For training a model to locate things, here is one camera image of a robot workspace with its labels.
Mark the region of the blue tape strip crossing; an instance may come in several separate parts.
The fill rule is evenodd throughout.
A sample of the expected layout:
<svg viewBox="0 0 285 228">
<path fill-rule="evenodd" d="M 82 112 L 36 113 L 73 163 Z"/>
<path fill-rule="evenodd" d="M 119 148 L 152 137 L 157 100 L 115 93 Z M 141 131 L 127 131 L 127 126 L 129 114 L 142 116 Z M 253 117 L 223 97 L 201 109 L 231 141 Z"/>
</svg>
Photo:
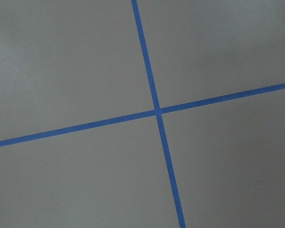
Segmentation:
<svg viewBox="0 0 285 228">
<path fill-rule="evenodd" d="M 162 114 L 172 113 L 172 112 L 176 112 L 180 110 L 185 110 L 185 109 L 190 109 L 190 108 L 195 108 L 195 107 L 200 107 L 200 106 L 206 106 L 206 105 L 215 104 L 215 103 L 221 103 L 221 102 L 225 102 L 229 100 L 240 99 L 240 98 L 244 98 L 248 96 L 254 96 L 254 95 L 269 93 L 273 91 L 283 90 L 283 89 L 285 89 L 285 83 L 266 86 L 262 88 L 252 89 L 252 90 L 247 90 L 247 91 L 238 92 L 238 93 L 229 94 L 229 95 L 217 96 L 213 98 L 193 101 L 193 102 L 184 103 L 184 104 L 168 106 L 168 107 L 161 108 L 161 113 Z M 127 122 L 131 120 L 136 120 L 136 119 L 142 119 L 142 118 L 155 116 L 155 115 L 156 115 L 155 110 L 149 110 L 145 112 L 139 112 L 139 113 L 124 115 L 124 116 L 109 118 L 109 119 L 100 120 L 96 122 L 84 123 L 84 124 L 65 127 L 61 129 L 55 129 L 51 131 L 25 135 L 21 137 L 2 140 L 0 141 L 0 147 L 39 140 L 39 139 L 53 137 L 57 135 L 63 135 L 67 133 L 79 132 L 79 131 L 83 131 L 87 129 L 97 128 L 97 127 L 106 126 L 106 125 L 112 125 L 112 124 L 121 123 L 121 122 Z"/>
</svg>

